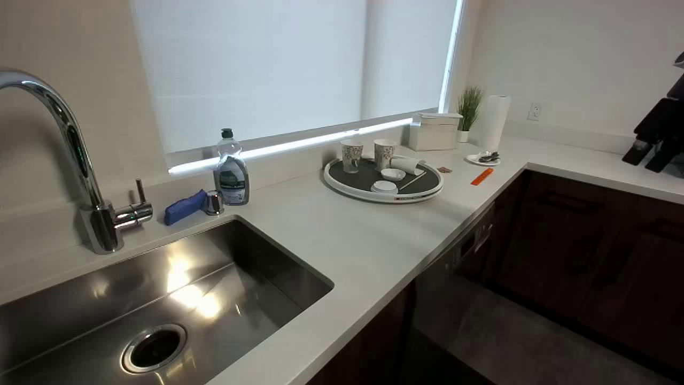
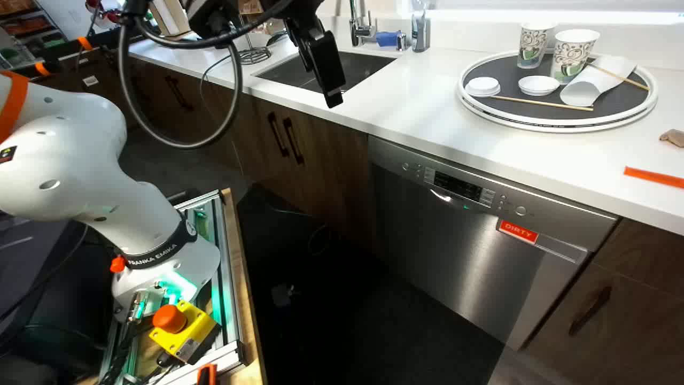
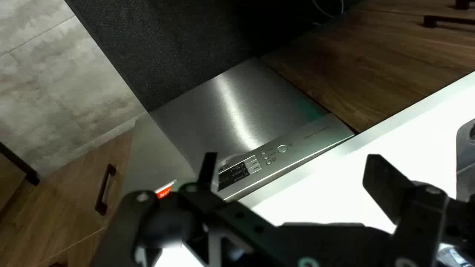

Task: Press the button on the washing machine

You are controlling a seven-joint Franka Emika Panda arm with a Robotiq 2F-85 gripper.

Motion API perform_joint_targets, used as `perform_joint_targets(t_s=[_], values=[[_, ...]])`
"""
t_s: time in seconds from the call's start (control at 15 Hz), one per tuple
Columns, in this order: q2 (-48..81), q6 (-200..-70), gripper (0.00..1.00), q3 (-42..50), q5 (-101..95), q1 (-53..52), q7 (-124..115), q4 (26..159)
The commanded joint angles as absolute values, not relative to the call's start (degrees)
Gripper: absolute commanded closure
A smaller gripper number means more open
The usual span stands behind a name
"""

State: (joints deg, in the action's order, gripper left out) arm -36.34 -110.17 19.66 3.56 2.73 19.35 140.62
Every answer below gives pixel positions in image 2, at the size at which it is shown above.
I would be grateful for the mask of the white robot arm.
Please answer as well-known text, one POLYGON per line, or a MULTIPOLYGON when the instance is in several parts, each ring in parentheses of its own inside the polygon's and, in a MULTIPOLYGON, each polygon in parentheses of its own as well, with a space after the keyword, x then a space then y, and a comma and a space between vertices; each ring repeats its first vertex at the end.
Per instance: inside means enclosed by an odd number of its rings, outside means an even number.
MULTIPOLYGON (((144 12, 149 0, 127 0, 120 25, 120 80, 138 124, 145 115, 132 107, 127 53, 128 32, 140 27, 149 40, 173 49, 225 44, 258 24, 283 19, 296 44, 306 71, 313 71, 326 107, 341 102, 346 84, 335 36, 325 30, 317 11, 323 0, 268 0, 251 24, 225 27, 217 36, 198 30, 202 40, 167 40, 149 33, 144 12)), ((127 143, 127 117, 112 101, 90 91, 61 91, 31 84, 19 72, 3 71, 3 164, 0 208, 28 219, 77 219, 109 240, 124 260, 116 267, 112 293, 128 304, 135 293, 161 284, 179 288, 181 300, 215 274, 222 251, 196 234, 187 216, 149 181, 137 181, 120 167, 127 143)))

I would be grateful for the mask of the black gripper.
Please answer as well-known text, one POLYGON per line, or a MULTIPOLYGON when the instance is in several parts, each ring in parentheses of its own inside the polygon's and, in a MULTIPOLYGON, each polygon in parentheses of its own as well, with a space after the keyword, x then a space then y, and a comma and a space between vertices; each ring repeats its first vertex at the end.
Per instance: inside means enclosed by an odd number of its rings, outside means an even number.
POLYGON ((283 11, 283 20, 300 49, 303 65, 317 72, 326 107, 338 107, 341 102, 345 75, 325 75, 321 71, 321 64, 339 64, 335 36, 317 17, 321 2, 291 0, 283 11))

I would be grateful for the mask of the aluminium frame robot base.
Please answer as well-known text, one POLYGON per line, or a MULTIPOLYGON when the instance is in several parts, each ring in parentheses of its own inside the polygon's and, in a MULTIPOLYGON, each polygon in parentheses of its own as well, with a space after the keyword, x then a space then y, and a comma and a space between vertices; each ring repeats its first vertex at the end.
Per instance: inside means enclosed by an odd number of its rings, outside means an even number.
POLYGON ((233 192, 175 205, 193 234, 179 256, 116 256, 116 318, 96 385, 262 385, 233 192))

